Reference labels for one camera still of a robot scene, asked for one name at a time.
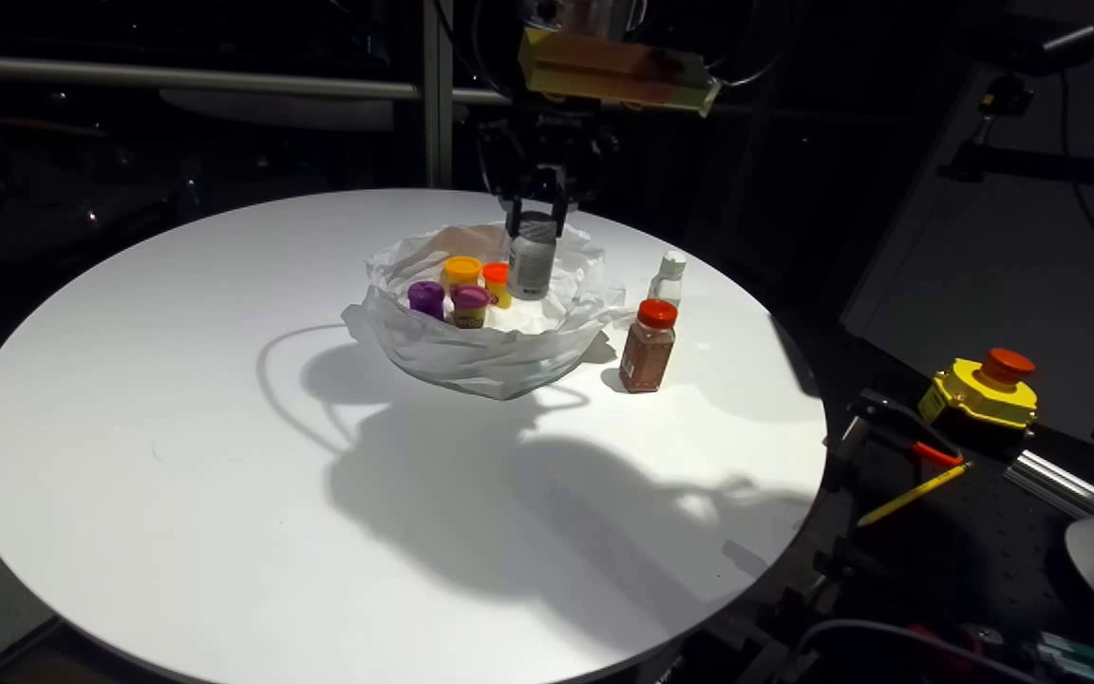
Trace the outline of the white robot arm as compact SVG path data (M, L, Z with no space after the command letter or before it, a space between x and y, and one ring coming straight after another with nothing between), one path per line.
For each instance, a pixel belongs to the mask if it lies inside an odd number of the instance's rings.
M722 93L702 52L644 35L650 0L507 0L516 41L503 72L493 72L481 15L476 7L470 49L507 109L481 121L476 145L507 237L557 237L573 201L598 181L615 154L603 109L705 117Z

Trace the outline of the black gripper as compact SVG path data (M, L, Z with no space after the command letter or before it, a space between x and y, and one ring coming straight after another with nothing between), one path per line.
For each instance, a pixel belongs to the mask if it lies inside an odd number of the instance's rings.
M588 109L507 106L476 125L481 181L500 196L503 237L520 237L522 196L552 201L553 240L573 201L588 201L620 153L615 133Z

